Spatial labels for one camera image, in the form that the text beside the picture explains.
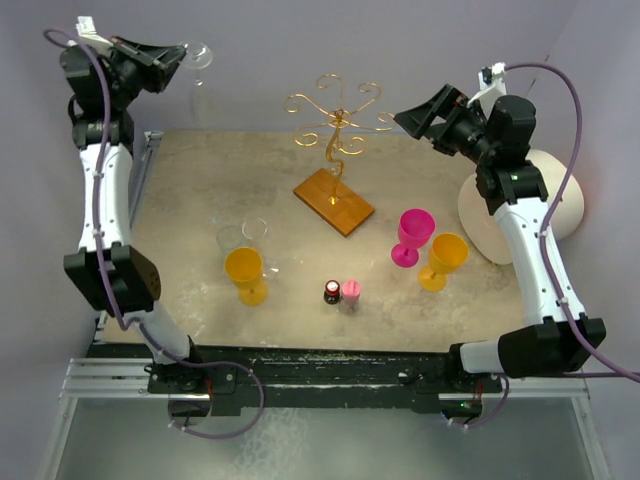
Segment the clear wine glass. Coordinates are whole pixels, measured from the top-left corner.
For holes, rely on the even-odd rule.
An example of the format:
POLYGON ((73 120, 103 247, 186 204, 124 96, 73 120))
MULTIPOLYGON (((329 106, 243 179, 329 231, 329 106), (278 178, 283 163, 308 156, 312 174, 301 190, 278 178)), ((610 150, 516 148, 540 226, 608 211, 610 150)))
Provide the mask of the clear wine glass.
POLYGON ((203 71, 213 61, 213 53, 208 45, 199 41, 189 40, 182 43, 185 56, 181 66, 193 73, 193 87, 190 94, 190 109, 192 119, 196 124, 203 121, 205 109, 205 88, 203 71))
POLYGON ((216 234, 216 241, 223 257, 246 245, 246 238, 238 225, 228 225, 221 228, 216 234))
POLYGON ((271 246, 268 223, 262 218, 251 217, 243 222, 241 231, 248 244, 260 254, 264 277, 274 278, 280 272, 280 268, 271 246))

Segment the pink wine glass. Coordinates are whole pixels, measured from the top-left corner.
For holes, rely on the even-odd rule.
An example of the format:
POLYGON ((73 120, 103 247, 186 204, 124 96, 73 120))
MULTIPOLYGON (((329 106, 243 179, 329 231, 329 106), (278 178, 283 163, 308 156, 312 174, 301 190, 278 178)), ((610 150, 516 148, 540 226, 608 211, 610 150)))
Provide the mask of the pink wine glass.
POLYGON ((406 210, 399 219, 398 243, 391 249, 392 261, 401 268, 411 268, 420 258, 419 250, 425 246, 436 230, 434 217, 426 210, 406 210))

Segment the yellow wine glass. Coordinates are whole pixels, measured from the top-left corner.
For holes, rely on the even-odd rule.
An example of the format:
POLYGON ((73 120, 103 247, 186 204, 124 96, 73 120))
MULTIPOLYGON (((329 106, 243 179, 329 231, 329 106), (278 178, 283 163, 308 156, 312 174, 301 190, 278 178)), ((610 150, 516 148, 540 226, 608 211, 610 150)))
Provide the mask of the yellow wine glass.
POLYGON ((268 296, 263 278, 260 254, 250 247, 232 250, 224 261, 224 271, 238 291, 239 300, 247 306, 258 306, 268 296))
POLYGON ((461 236, 449 232, 437 235, 428 251, 427 264, 418 273, 419 284, 429 292, 441 291, 447 276, 462 266, 468 256, 469 246, 461 236))

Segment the clear wine glass front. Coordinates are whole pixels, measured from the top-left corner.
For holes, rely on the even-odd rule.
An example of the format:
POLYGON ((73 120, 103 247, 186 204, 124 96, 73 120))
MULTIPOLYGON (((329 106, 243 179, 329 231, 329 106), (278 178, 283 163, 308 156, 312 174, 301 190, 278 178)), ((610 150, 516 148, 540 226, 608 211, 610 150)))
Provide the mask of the clear wine glass front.
POLYGON ((246 238, 238 225, 228 225, 221 228, 216 234, 216 241, 223 257, 246 245, 246 238))

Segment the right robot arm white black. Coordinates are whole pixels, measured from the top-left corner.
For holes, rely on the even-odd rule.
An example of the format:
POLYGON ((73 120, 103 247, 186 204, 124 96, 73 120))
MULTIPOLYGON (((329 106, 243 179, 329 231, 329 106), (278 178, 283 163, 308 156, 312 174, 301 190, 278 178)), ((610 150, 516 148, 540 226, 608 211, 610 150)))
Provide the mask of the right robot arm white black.
POLYGON ((451 347, 446 383, 467 391, 480 374, 511 378, 556 376, 579 370, 606 337, 578 299, 550 224, 548 192, 527 158, 536 108, 516 95, 498 97, 490 113, 451 85, 427 102, 399 112, 395 122, 412 138, 476 166, 476 188, 502 231, 519 283, 524 327, 496 340, 451 347))

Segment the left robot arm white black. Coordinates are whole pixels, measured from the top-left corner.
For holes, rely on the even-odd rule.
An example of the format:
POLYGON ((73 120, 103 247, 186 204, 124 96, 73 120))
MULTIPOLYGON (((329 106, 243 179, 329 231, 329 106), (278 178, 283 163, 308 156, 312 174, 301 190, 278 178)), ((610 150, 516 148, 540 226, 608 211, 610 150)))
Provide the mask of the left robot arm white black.
POLYGON ((123 331, 138 332, 152 354, 153 384, 169 392, 211 385, 193 340, 160 303, 157 267, 132 244, 129 178, 140 92, 160 93, 186 55, 182 45, 149 46, 83 34, 63 48, 59 64, 73 92, 67 107, 84 175, 84 220, 75 253, 63 259, 71 282, 123 331))

